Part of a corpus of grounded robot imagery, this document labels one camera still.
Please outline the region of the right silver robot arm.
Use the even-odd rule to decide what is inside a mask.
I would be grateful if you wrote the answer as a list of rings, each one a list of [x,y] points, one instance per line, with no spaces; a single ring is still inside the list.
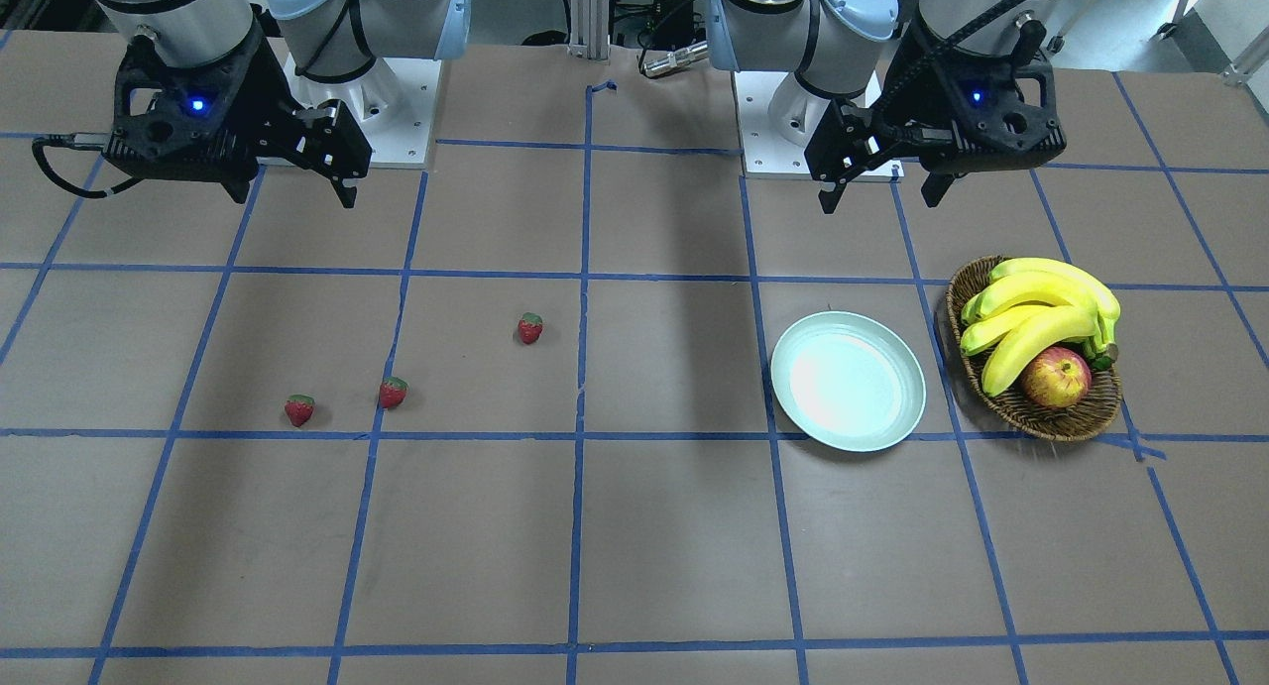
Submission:
[[[244,203],[263,160],[325,178],[340,206],[385,162],[407,109],[391,62],[463,56],[471,0],[95,0],[127,48],[109,129],[58,137],[124,179],[222,186]]]

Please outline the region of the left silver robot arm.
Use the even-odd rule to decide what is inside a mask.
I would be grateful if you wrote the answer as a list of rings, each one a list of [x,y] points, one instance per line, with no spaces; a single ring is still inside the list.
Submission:
[[[1067,148],[1043,44],[1056,0],[707,0],[714,68],[784,72],[824,101],[803,159],[825,214],[892,160],[925,170],[935,207],[957,179],[1027,171]]]

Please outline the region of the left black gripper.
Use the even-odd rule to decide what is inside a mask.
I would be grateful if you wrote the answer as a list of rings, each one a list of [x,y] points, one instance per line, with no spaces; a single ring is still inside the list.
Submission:
[[[1005,47],[978,56],[943,44],[917,18],[900,41],[882,96],[869,108],[834,99],[805,148],[819,203],[834,214],[845,180],[883,162],[915,159],[920,184],[935,209],[958,175],[1037,169],[1060,157],[1067,134],[1060,121],[1053,68],[1041,49],[1046,27],[1037,18],[1005,22]]]

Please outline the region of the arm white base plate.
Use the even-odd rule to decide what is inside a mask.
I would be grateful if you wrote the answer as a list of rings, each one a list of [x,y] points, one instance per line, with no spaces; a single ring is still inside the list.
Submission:
[[[805,148],[829,107],[791,72],[733,72],[736,119],[749,179],[810,179]]]
[[[294,75],[292,55],[283,65],[291,94],[302,105],[345,103],[371,145],[372,169],[400,170],[429,165],[444,68],[440,60],[378,58],[360,77],[324,84]]]

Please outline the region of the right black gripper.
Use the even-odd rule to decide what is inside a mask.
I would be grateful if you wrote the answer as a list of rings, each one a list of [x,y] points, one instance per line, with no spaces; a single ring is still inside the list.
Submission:
[[[214,183],[237,203],[260,160],[280,159],[326,178],[344,209],[355,207],[371,153],[344,101],[294,101],[258,22],[226,57],[195,67],[165,63],[156,36],[137,32],[115,74],[103,148],[129,178]]]

